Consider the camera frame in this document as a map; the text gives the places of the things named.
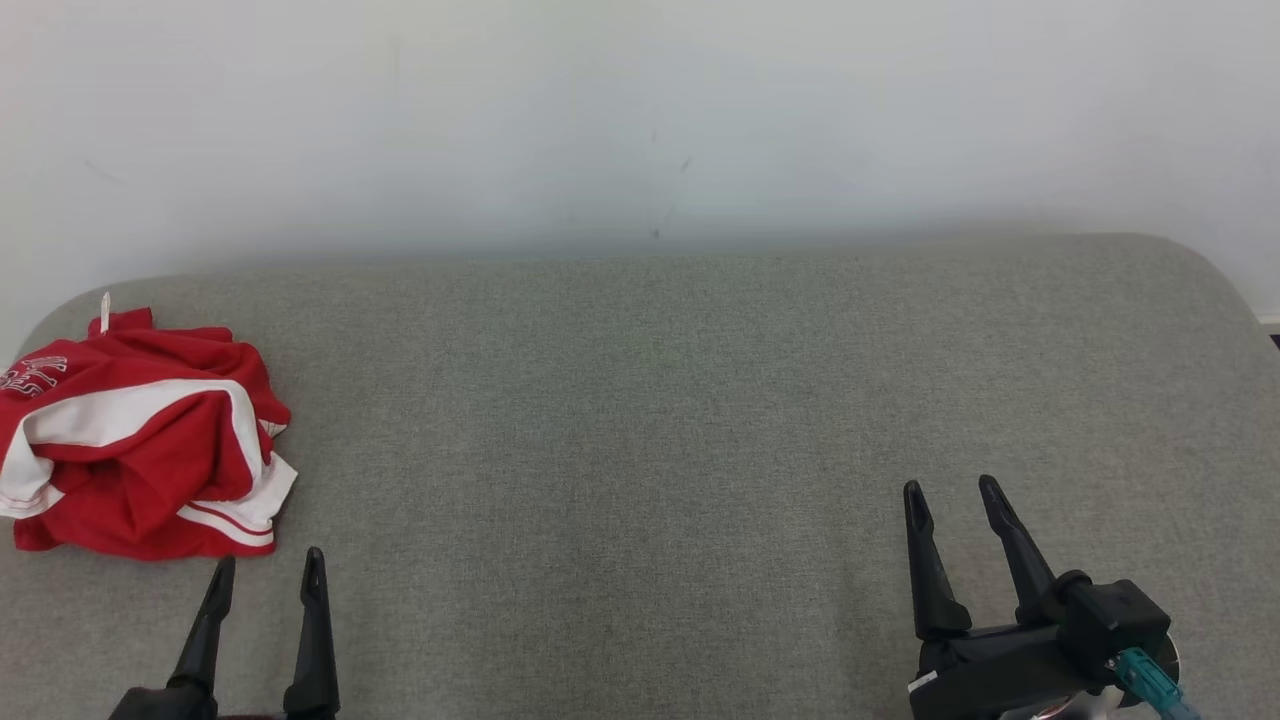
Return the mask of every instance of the red cloth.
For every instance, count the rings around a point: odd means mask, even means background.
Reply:
[[[90,324],[0,377],[0,515],[20,550],[140,560],[266,555],[296,473],[266,365],[227,328],[156,329],[148,309]]]

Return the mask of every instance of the gray fabric surface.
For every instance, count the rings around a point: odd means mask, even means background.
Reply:
[[[241,562],[224,712],[278,708],[305,550],[344,711],[910,716],[901,486],[959,598],[1010,621],[992,473],[1055,570],[1142,585],[1210,717],[1274,715],[1280,354],[1199,256],[1075,237],[829,258],[179,277],[293,409],[279,550]],[[83,337],[100,293],[27,345]],[[212,570],[0,550],[5,717],[163,683]]]

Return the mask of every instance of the white sticker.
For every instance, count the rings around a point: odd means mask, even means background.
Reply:
[[[938,671],[932,670],[928,675],[920,675],[910,685],[906,685],[906,692],[908,694],[914,693],[916,689],[923,688],[924,685],[937,679],[938,679]]]

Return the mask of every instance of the metal part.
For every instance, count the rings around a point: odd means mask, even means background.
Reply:
[[[1076,693],[1066,702],[1050,706],[1024,707],[1000,716],[1000,720],[1106,720],[1120,707],[1124,692],[1110,685],[1098,694]]]

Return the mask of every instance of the clothing tag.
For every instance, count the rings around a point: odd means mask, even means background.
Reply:
[[[111,327],[111,293],[102,293],[102,315],[101,327],[97,328],[97,334],[106,334],[106,329]]]

